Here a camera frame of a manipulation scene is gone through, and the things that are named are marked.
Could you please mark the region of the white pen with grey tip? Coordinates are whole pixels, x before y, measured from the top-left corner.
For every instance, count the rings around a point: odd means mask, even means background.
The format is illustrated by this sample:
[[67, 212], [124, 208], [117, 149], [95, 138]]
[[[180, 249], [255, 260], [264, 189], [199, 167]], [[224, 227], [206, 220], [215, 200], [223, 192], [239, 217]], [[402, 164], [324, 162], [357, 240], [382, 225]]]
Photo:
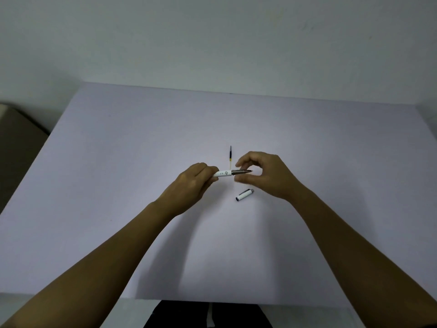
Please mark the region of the white pen with grey tip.
[[211, 177], [230, 177], [230, 176], [235, 176], [235, 175], [239, 175], [239, 174], [248, 174], [251, 173], [252, 170], [223, 170], [223, 171], [218, 171], [216, 173], [214, 173]]

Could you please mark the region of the person's right forearm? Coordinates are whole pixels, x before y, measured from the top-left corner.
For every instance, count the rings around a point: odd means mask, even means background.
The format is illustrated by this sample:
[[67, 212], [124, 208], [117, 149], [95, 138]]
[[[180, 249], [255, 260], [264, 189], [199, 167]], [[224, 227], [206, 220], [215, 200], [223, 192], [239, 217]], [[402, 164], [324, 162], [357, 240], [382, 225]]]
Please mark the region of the person's right forearm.
[[437, 301], [317, 195], [300, 184], [287, 200], [366, 328], [437, 328]]

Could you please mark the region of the person's right hand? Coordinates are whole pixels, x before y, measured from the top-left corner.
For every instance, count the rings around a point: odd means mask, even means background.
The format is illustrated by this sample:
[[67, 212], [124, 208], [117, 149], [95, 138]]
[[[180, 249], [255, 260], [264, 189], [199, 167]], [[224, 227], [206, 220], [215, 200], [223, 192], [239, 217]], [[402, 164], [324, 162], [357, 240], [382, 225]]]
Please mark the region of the person's right hand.
[[240, 170], [257, 166], [262, 169], [261, 185], [253, 185], [264, 192], [295, 205], [311, 196], [311, 191], [292, 174], [282, 159], [275, 154], [250, 151], [243, 155], [236, 167]]

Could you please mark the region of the person's left hand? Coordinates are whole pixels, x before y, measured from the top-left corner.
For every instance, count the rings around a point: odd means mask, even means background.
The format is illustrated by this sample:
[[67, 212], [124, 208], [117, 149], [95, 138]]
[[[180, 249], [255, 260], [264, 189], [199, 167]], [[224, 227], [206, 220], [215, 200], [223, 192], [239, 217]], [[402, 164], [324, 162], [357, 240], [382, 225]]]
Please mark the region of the person's left hand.
[[164, 190], [155, 200], [154, 205], [162, 216], [172, 219], [197, 203], [212, 184], [197, 187], [194, 183], [193, 165], [191, 165]]

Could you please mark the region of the person's dark trousers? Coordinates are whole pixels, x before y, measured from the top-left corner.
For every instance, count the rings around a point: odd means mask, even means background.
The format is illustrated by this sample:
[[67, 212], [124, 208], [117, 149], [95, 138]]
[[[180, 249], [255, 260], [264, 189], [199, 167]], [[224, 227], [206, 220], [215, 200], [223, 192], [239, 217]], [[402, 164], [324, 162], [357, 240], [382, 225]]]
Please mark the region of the person's dark trousers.
[[273, 328], [257, 304], [162, 300], [143, 328]]

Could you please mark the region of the person's left forearm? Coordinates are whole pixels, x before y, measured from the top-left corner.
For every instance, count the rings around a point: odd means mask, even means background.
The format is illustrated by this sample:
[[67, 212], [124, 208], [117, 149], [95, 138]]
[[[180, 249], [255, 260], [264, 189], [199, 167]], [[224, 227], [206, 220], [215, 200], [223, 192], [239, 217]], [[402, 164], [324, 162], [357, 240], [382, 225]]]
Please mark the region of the person's left forearm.
[[100, 328], [151, 244], [176, 215], [160, 200], [150, 203], [0, 328]]

